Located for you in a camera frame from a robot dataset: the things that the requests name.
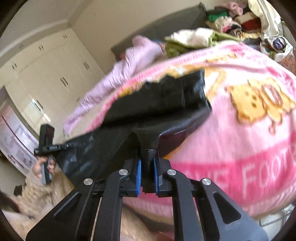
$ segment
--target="black leather item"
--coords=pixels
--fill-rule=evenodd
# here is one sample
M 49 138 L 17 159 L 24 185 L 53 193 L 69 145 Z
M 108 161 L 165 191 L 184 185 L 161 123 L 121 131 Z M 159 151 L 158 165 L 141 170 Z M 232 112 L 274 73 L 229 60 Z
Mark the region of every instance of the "black leather item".
M 154 192 L 155 150 L 164 156 L 178 147 L 210 115 L 203 87 L 204 70 L 179 79 L 166 76 L 118 99 L 100 128 L 68 143 L 56 161 L 74 185 L 86 178 L 106 178 L 140 151 L 144 192 Z

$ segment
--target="beige fuzzy clothing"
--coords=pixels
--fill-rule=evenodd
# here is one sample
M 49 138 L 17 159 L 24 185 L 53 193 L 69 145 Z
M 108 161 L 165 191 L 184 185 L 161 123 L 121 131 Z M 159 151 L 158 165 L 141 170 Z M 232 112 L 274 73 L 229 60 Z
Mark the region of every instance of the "beige fuzzy clothing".
M 32 170 L 26 178 L 26 184 L 21 196 L 10 196 L 19 206 L 21 213 L 3 211 L 11 226 L 24 240 L 27 233 L 74 188 L 58 167 L 50 185 L 43 185 Z M 137 216 L 123 208 L 120 230 L 121 241 L 155 241 L 155 239 L 156 236 L 147 229 Z

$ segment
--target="cartoon bear print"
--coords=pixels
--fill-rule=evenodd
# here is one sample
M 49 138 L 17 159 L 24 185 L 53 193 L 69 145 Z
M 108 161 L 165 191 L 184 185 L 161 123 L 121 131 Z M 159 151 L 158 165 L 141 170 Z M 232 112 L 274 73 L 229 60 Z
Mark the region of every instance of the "cartoon bear print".
M 237 119 L 241 124 L 253 124 L 265 117 L 271 119 L 269 132 L 276 133 L 276 125 L 282 123 L 283 115 L 295 109 L 296 104 L 289 98 L 273 78 L 265 81 L 249 79 L 248 84 L 227 86 Z

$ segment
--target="pink blanket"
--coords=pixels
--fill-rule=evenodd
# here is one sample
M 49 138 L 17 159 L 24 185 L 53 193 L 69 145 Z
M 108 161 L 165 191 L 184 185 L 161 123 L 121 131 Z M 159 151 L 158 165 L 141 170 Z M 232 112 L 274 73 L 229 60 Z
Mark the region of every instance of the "pink blanket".
M 142 72 L 109 97 L 88 130 L 102 123 L 119 96 L 138 90 L 144 81 L 201 67 L 213 113 L 166 157 L 172 167 L 189 178 L 212 179 L 251 216 L 295 199 L 296 77 L 244 44 L 191 52 Z M 142 194 L 124 202 L 172 217 L 171 199 Z
M 125 59 L 114 64 L 110 73 L 102 78 L 100 82 L 80 101 L 74 112 L 63 122 L 64 134 L 69 134 L 81 117 L 99 104 L 116 88 L 122 86 L 126 80 L 135 73 L 139 73 L 163 54 L 159 44 L 143 36 L 133 38 L 134 47 L 125 52 Z

